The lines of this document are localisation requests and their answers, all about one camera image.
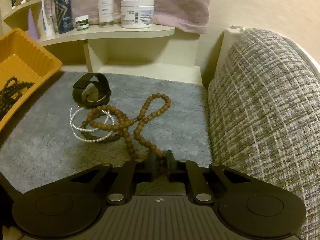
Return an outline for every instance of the jar lid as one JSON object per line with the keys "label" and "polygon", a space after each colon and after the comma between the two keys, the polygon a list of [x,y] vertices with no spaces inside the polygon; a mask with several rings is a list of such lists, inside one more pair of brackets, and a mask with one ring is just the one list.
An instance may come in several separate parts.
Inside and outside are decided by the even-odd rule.
{"label": "jar lid", "polygon": [[121,6],[154,6],[155,0],[122,0]]}
{"label": "jar lid", "polygon": [[89,20],[89,15],[82,15],[82,16],[76,17],[76,22],[81,22],[84,20]]}

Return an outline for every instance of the white tube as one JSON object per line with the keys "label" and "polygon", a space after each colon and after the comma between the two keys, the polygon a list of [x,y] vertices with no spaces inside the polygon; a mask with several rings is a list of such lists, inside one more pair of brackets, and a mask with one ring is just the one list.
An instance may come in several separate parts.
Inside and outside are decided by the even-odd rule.
{"label": "white tube", "polygon": [[43,28],[46,36],[54,35],[54,28],[52,22],[51,13],[51,0],[41,0],[42,16],[43,16]]}

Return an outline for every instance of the ribbed gray panel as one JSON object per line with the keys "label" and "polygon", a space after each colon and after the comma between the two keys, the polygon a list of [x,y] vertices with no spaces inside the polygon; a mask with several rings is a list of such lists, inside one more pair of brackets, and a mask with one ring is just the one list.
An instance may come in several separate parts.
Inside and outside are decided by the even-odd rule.
{"label": "ribbed gray panel", "polygon": [[[134,196],[107,209],[100,221],[72,240],[245,240],[227,229],[214,211],[187,196]],[[286,240],[297,240],[289,237]]]}

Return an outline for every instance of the clear plastic bottle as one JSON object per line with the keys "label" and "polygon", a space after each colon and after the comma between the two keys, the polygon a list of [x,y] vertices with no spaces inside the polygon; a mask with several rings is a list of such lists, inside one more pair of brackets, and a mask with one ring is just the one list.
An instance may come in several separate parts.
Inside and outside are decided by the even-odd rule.
{"label": "clear plastic bottle", "polygon": [[100,27],[108,27],[113,21],[113,0],[99,0],[99,22]]}

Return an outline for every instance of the crosshair logo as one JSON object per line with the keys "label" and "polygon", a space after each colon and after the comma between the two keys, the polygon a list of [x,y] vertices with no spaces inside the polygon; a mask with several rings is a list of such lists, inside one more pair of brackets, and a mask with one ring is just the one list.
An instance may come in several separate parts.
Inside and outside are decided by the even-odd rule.
{"label": "crosshair logo", "polygon": [[159,204],[161,204],[161,203],[164,201],[164,199],[163,199],[163,198],[157,198],[156,201],[157,201]]}

